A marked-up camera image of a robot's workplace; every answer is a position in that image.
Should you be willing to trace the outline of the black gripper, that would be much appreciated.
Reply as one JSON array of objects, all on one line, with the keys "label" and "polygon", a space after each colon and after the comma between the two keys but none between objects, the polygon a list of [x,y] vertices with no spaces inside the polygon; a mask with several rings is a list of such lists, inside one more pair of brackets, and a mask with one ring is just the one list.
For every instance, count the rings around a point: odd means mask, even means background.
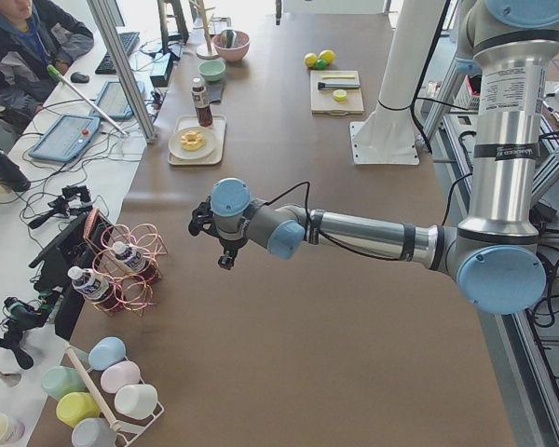
[{"label": "black gripper", "polygon": [[223,269],[232,269],[239,249],[244,247],[247,239],[241,237],[236,240],[222,237],[218,232],[217,226],[213,220],[213,212],[211,210],[211,198],[208,196],[204,201],[192,210],[192,217],[188,224],[188,232],[191,236],[196,237],[201,232],[214,237],[223,247],[223,254],[218,259],[218,265]]}]

